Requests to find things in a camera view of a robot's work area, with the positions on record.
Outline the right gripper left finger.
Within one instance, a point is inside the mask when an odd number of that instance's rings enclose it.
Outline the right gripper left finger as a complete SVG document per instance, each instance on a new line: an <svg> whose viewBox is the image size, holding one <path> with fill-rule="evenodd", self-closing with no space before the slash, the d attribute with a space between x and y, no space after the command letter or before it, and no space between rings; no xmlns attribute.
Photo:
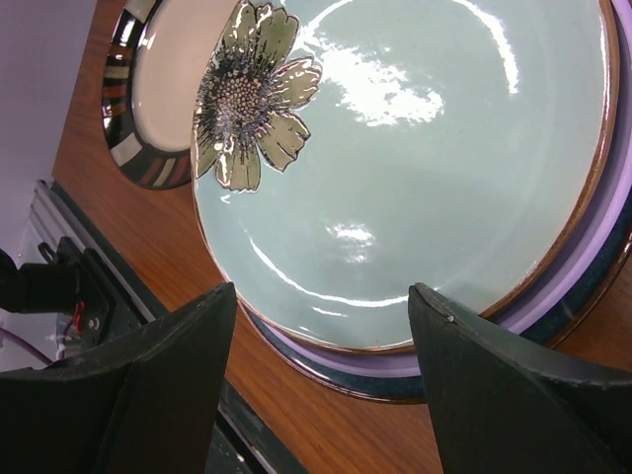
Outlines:
<svg viewBox="0 0 632 474"><path fill-rule="evenodd" d="M236 320L223 283L43 369L1 375L5 473L200 473Z"/></svg>

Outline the lavender bear plate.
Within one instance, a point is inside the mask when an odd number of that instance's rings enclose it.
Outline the lavender bear plate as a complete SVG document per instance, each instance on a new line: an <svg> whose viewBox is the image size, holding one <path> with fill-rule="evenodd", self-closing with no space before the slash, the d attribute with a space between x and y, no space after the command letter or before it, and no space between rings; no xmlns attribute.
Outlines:
<svg viewBox="0 0 632 474"><path fill-rule="evenodd" d="M536 343L558 343L618 275L628 252L631 223L631 7L612 4L621 71L616 124L609 156L580 224L551 266L494 322ZM382 396L380 383L403 384L421 375L413 353L352 355L312 348L256 316L251 323L270 346L307 376L343 391Z"/></svg>

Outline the mint flower plate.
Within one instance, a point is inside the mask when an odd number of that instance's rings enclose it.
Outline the mint flower plate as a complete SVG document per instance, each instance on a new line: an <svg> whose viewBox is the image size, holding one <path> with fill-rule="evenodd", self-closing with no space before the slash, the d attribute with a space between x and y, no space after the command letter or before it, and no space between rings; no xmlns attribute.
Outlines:
<svg viewBox="0 0 632 474"><path fill-rule="evenodd" d="M588 210L616 115L608 1L281 1L318 92L265 147L253 192L196 179L197 218L243 305L337 351L411 344L408 288L508 306Z"/></svg>

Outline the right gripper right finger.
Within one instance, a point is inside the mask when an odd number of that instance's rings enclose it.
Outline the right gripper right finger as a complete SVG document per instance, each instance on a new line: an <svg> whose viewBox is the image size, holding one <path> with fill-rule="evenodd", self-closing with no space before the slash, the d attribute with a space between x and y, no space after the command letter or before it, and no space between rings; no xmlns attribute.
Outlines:
<svg viewBox="0 0 632 474"><path fill-rule="evenodd" d="M630 472L630 372L535 344L423 283L408 314L444 472Z"/></svg>

